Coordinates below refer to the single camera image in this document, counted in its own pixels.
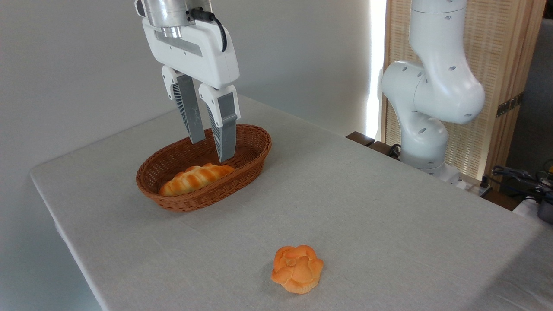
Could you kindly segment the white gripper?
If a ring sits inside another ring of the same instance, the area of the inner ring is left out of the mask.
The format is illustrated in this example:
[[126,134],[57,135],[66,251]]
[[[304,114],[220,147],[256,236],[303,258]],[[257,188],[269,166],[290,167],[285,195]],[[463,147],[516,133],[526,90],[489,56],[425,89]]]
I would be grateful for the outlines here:
[[227,161],[235,155],[236,121],[241,118],[233,86],[240,72],[230,34],[226,33],[223,52],[217,24],[197,21],[181,26],[180,38],[164,37],[146,18],[142,25],[154,58],[164,65],[168,98],[176,103],[191,143],[205,139],[194,78],[202,82],[199,94],[207,105],[219,162]]

